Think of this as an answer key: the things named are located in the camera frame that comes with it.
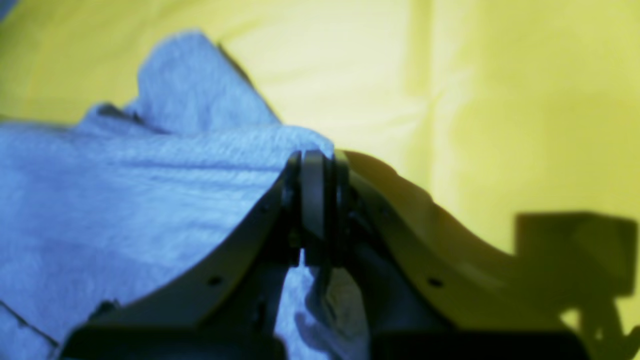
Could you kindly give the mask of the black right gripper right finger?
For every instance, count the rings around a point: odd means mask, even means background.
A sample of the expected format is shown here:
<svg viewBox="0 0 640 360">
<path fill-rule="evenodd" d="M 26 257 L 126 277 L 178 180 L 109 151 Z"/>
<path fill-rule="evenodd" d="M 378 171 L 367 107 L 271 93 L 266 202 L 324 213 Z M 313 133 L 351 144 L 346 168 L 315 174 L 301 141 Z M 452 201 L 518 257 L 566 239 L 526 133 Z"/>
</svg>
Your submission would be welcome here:
<svg viewBox="0 0 640 360">
<path fill-rule="evenodd" d="M 448 245 L 475 236 L 384 162 L 327 162 L 330 262 L 362 294 L 373 360 L 587 360 L 559 320 L 460 269 Z"/>
</svg>

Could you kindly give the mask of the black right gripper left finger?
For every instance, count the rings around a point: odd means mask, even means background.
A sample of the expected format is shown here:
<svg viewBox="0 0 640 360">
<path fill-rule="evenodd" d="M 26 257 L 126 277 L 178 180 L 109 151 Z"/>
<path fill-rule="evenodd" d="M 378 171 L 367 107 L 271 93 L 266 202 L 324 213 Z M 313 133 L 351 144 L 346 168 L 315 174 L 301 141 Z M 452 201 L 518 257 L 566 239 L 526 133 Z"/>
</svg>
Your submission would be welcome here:
<svg viewBox="0 0 640 360">
<path fill-rule="evenodd" d="M 275 183 L 213 251 L 178 278 L 94 315 L 62 360 L 286 360 L 275 335 L 282 290 L 325 234 L 327 158 L 294 152 Z"/>
</svg>

